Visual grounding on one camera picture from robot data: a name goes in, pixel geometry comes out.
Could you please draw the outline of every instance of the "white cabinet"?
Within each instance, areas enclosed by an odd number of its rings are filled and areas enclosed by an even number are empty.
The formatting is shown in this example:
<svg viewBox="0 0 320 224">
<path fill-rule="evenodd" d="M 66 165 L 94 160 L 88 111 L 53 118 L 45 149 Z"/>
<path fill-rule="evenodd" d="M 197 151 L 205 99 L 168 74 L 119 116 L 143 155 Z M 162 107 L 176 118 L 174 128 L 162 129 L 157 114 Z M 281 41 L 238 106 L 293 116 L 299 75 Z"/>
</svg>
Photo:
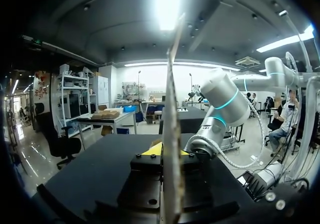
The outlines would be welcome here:
<svg viewBox="0 0 320 224">
<path fill-rule="evenodd" d="M 105 104 L 109 108 L 108 78 L 102 76 L 93 77 L 93 86 L 98 105 Z"/>
</svg>

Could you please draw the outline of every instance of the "lamp post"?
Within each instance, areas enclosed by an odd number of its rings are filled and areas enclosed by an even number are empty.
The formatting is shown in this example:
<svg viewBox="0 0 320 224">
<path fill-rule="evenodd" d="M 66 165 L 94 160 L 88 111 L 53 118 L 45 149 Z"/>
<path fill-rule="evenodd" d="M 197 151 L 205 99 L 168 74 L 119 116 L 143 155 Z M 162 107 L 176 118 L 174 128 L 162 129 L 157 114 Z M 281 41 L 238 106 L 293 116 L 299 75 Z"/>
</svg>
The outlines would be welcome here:
<svg viewBox="0 0 320 224">
<path fill-rule="evenodd" d="M 192 75 L 191 75 L 191 73 L 189 73 L 189 75 L 190 75 L 190 79 L 191 79 L 191 93 L 192 93 L 192 88 L 193 88 L 193 85 L 192 85 Z M 191 107 L 193 107 L 194 106 L 194 98 L 192 97 L 191 98 Z"/>
</svg>

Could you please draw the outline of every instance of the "ceiling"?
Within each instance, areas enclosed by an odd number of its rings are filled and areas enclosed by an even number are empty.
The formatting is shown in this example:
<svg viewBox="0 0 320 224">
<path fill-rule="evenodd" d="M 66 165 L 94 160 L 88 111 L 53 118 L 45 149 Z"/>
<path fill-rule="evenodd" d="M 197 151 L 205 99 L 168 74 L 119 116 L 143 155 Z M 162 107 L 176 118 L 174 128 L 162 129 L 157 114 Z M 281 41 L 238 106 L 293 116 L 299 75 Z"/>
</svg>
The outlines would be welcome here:
<svg viewBox="0 0 320 224">
<path fill-rule="evenodd" d="M 180 13 L 185 12 L 186 19 L 176 60 L 235 67 L 235 60 L 250 56 L 261 62 L 250 69 L 254 72 L 264 69 L 266 58 L 284 58 L 286 51 L 304 60 L 298 43 L 256 51 L 296 35 L 278 15 L 284 9 L 303 33 L 310 21 L 291 0 L 181 0 Z M 160 31 L 154 10 L 154 0 L 47 0 L 25 35 L 80 55 L 96 66 L 163 61 L 172 32 Z M 313 40 L 305 44 L 311 63 L 318 66 Z"/>
</svg>

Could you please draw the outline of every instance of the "yellow object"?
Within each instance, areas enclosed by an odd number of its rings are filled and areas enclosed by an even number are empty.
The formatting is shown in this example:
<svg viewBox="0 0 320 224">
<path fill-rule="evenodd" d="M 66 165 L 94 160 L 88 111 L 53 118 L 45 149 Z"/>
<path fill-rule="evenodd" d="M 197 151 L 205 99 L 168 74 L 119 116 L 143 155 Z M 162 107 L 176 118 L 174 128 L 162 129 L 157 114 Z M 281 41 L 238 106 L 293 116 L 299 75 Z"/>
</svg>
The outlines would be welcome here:
<svg viewBox="0 0 320 224">
<path fill-rule="evenodd" d="M 161 149 L 162 149 L 162 142 L 157 143 L 156 145 L 152 146 L 148 151 L 145 151 L 141 155 L 151 155 L 156 154 L 157 156 L 161 155 Z M 185 151 L 181 150 L 181 155 L 188 155 L 189 153 L 186 153 Z"/>
</svg>

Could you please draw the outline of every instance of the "man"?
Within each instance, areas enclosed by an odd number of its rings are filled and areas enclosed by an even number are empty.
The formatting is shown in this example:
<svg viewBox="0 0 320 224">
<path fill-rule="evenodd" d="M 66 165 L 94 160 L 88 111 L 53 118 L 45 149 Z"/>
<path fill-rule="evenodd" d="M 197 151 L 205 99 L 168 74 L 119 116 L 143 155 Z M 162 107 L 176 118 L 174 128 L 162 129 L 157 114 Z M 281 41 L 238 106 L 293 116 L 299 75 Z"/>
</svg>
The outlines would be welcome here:
<svg viewBox="0 0 320 224">
<path fill-rule="evenodd" d="M 255 93 L 253 93 L 252 97 L 253 97 L 252 105 L 256 108 L 256 105 L 257 105 L 257 96 L 256 96 Z"/>
<path fill-rule="evenodd" d="M 281 137 L 286 137 L 288 132 L 292 129 L 294 124 L 298 122 L 298 109 L 299 103 L 296 99 L 296 92 L 290 90 L 290 100 L 283 106 L 281 115 L 276 112 L 274 118 L 283 122 L 279 129 L 276 129 L 269 133 L 270 144 L 272 148 L 272 154 L 276 154 L 279 151 Z"/>
</svg>

